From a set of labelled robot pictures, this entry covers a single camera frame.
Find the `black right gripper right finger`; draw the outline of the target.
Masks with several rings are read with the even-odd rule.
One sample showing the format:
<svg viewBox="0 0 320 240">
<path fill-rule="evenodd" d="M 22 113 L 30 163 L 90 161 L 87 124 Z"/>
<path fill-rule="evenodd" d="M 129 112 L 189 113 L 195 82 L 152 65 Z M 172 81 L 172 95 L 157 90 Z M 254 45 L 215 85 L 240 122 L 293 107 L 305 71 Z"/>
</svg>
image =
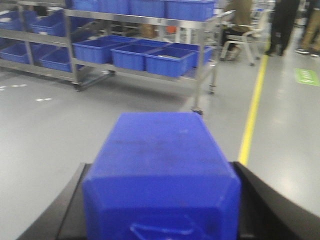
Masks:
<svg viewBox="0 0 320 240">
<path fill-rule="evenodd" d="M 240 162 L 231 163 L 242 184 L 238 240 L 318 240 L 320 217 L 292 202 Z"/>
</svg>

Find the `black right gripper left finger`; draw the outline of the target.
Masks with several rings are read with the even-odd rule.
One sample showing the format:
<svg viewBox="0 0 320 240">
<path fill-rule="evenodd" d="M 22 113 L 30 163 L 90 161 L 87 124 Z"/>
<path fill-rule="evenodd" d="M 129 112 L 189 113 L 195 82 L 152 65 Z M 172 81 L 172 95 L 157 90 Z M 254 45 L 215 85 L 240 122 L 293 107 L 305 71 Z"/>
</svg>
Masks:
<svg viewBox="0 0 320 240">
<path fill-rule="evenodd" d="M 64 189 L 18 237 L 19 240 L 87 239 L 81 183 L 90 167 L 90 163 L 78 166 Z"/>
</svg>

